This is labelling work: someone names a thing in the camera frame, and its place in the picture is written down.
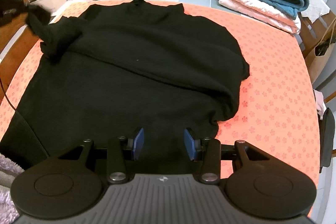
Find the black sweater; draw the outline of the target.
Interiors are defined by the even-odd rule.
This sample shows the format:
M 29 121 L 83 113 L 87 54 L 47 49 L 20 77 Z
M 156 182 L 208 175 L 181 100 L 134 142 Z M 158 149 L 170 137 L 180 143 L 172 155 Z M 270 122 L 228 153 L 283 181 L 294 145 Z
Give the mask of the black sweater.
M 215 137 L 235 116 L 249 65 L 229 31 L 183 5 L 133 0 L 91 5 L 50 23 L 30 7 L 42 57 L 1 140 L 1 153 L 24 169 L 85 139 L 144 129 L 139 173 L 191 173 L 183 133 Z

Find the orange patterned table mat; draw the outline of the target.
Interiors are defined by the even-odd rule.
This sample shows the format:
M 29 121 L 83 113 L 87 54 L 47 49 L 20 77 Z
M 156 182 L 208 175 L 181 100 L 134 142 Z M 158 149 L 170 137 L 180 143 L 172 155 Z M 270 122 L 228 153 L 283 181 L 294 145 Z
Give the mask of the orange patterned table mat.
M 60 18 L 128 2 L 74 3 Z M 309 223 L 318 124 L 296 39 L 229 12 L 181 5 L 187 15 L 225 27 L 239 44 L 249 77 L 241 82 L 235 116 L 218 123 L 215 137 L 199 138 L 191 173 L 139 173 L 139 158 L 127 150 L 133 133 L 105 148 L 85 139 L 22 168 L 10 188 L 18 223 Z M 42 57 L 40 38 L 35 51 Z M 40 60 L 26 73 L 33 77 Z M 9 88 L 15 112 L 27 85 Z M 12 118 L 3 120 L 3 136 Z

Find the pink white folded towel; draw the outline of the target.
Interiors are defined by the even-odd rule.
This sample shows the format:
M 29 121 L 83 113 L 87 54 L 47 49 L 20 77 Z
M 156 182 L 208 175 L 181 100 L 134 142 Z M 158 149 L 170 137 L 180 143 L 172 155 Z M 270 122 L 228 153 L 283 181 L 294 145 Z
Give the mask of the pink white folded towel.
M 300 33 L 301 21 L 298 16 L 292 19 L 265 2 L 259 0 L 219 0 L 219 4 L 290 34 L 298 35 Z

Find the wooden chair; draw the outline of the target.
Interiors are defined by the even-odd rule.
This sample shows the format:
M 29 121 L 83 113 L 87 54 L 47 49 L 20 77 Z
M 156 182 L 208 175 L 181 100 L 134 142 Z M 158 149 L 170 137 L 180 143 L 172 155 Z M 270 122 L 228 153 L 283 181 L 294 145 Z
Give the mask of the wooden chair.
M 38 37 L 26 26 L 26 13 L 1 26 L 1 81 L 5 92 Z

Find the brown paper bag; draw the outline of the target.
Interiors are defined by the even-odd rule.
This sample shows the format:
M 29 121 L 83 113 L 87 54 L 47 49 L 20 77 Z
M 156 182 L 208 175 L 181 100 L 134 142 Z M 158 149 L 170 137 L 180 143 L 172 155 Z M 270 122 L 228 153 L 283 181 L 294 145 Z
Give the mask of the brown paper bag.
M 299 34 L 304 50 L 302 52 L 311 83 L 323 71 L 335 47 L 335 14 L 330 11 L 314 22 L 299 13 L 301 32 Z

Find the white lace cloth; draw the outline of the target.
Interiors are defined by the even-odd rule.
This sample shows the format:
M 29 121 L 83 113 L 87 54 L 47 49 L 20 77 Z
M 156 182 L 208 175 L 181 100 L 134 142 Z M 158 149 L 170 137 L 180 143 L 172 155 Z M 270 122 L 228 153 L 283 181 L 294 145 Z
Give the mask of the white lace cloth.
M 309 0 L 308 8 L 301 12 L 303 18 L 308 18 L 314 23 L 321 16 L 330 12 L 329 6 L 323 0 Z

